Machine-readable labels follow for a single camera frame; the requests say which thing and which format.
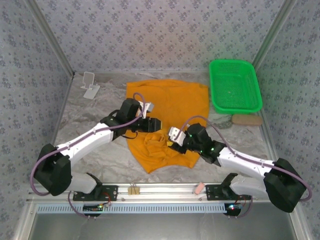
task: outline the orange towel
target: orange towel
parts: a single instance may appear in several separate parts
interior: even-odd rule
[[[184,122],[194,116],[209,115],[208,87],[195,82],[174,79],[155,79],[126,84],[126,97],[132,98],[135,92],[141,93],[146,102],[152,102],[154,108],[149,117],[162,121],[162,129],[153,132],[139,132],[135,139],[128,139],[132,155],[147,173],[170,165],[193,168],[199,159],[197,153],[187,151],[180,154],[167,146],[170,127],[180,128]],[[206,125],[203,119],[193,119],[189,124]],[[136,134],[127,131],[128,137]]]

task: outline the gray marble table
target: gray marble table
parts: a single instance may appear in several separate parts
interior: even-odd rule
[[[84,98],[82,76],[75,75],[55,144],[65,143],[94,127],[100,119],[118,109],[126,97],[126,83],[147,79],[178,79],[209,85],[208,73],[104,73],[95,75],[100,90],[93,100]],[[246,154],[267,159],[265,143],[260,128],[232,125],[231,116],[217,114],[210,104],[209,120],[215,123],[232,147]],[[220,140],[208,128],[210,136]],[[74,171],[90,172],[102,182],[113,183],[198,183],[221,182],[232,169],[209,165],[199,158],[194,168],[167,166],[147,174],[135,160],[124,138],[100,146],[74,165]]]

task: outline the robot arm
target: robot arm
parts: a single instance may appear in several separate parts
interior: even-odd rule
[[[147,133],[160,130],[162,127],[161,121],[157,118],[147,117],[147,113],[151,112],[154,106],[150,102],[145,104],[141,117],[132,122],[140,114],[143,109],[142,106],[142,102],[127,98],[119,110],[115,110],[104,117],[91,130],[57,146],[52,144],[45,145],[41,149],[38,160],[53,151],[63,150],[42,161],[36,169],[34,178],[53,196],[57,196],[64,191],[99,195],[102,183],[92,174],[73,172],[72,168],[76,162],[95,148],[110,143],[124,135],[127,130]]]
[[[228,176],[227,185],[224,184],[227,188],[224,192],[227,194],[232,191],[237,195],[267,197],[277,208],[291,213],[306,190],[295,178],[272,168],[275,166],[300,177],[285,159],[279,158],[274,162],[230,149],[226,144],[212,140],[206,128],[199,123],[190,125],[178,136],[179,131],[176,127],[171,127],[169,131],[171,149],[181,154],[185,154],[187,150],[196,152],[209,164],[233,168],[250,176]]]

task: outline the green basket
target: green basket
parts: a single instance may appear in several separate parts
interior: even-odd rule
[[[250,114],[262,108],[256,72],[243,60],[216,59],[209,65],[211,99],[219,114]]]

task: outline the wall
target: wall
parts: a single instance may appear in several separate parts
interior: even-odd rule
[[[319,26],[319,1],[299,0],[257,71],[278,154],[313,189],[303,206],[314,239],[320,239]]]
[[[69,77],[22,0],[0,1],[0,239],[11,239],[28,175],[51,140]]]
[[[37,0],[74,71],[252,61],[283,0]]]

